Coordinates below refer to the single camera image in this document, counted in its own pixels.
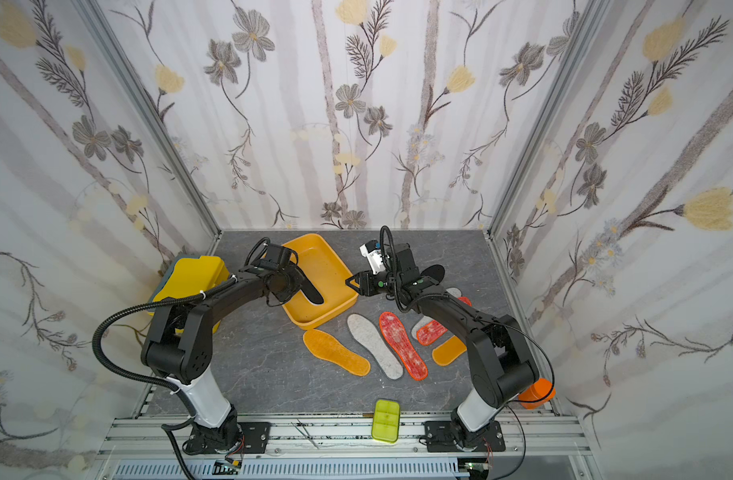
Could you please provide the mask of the black insole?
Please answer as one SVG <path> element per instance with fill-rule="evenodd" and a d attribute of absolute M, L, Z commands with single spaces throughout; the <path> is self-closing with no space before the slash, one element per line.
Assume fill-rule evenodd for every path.
<path fill-rule="evenodd" d="M 417 285 L 422 289 L 438 286 L 444 280 L 444 276 L 445 268 L 440 264 L 434 264 L 422 270 Z"/>
<path fill-rule="evenodd" d="M 314 305 L 324 304 L 324 296 L 318 291 L 318 288 L 308 279 L 308 276 L 304 273 L 302 268 L 294 265 L 292 268 L 292 276 L 294 276 L 294 283 L 296 289 L 304 294 L 304 297 Z"/>

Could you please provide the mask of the orange translucent insole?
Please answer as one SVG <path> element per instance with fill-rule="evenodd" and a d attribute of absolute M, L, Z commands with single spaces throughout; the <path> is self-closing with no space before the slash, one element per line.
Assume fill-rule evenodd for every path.
<path fill-rule="evenodd" d="M 456 359 L 467 351 L 463 341 L 456 336 L 450 337 L 444 344 L 432 351 L 433 362 L 441 367 L 450 366 Z"/>
<path fill-rule="evenodd" d="M 366 358 L 344 347 L 326 332 L 316 329 L 304 332 L 304 345 L 314 357 L 337 365 L 354 376 L 364 377 L 371 370 Z"/>

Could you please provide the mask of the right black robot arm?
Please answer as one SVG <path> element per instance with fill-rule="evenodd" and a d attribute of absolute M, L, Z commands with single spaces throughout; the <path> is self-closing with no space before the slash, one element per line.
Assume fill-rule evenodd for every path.
<path fill-rule="evenodd" d="M 494 317 L 452 296 L 442 286 L 445 269 L 420 270 L 410 246 L 371 240 L 360 246 L 369 268 L 346 280 L 361 296 L 384 294 L 403 308 L 442 325 L 466 348 L 472 390 L 450 416 L 446 441 L 459 450 L 480 446 L 492 419 L 539 379 L 528 338 L 510 316 Z"/>

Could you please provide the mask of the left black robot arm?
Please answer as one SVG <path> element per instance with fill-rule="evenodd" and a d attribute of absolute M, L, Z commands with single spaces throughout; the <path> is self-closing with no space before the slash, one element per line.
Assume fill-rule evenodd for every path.
<path fill-rule="evenodd" d="M 262 239 L 242 268 L 216 286 L 168 305 L 152 308 L 152 328 L 142 347 L 142 363 L 164 380 L 188 410 L 192 433 L 187 454 L 226 453 L 242 444 L 236 408 L 220 391 L 212 374 L 214 327 L 246 303 L 274 296 L 284 304 L 308 281 L 298 254 Z"/>

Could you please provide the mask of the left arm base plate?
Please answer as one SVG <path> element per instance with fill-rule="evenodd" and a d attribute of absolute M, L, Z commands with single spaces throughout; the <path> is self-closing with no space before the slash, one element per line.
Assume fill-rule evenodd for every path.
<path fill-rule="evenodd" d="M 270 422 L 228 420 L 218 428 L 192 426 L 192 433 L 182 447 L 188 455 L 264 454 L 270 440 Z"/>

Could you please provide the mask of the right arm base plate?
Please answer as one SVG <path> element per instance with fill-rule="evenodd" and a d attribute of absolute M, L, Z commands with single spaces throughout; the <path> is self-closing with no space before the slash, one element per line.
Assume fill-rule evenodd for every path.
<path fill-rule="evenodd" d="M 496 421 L 477 431 L 466 430 L 457 420 L 426 421 L 423 428 L 420 440 L 430 453 L 499 453 L 506 450 L 504 435 Z"/>

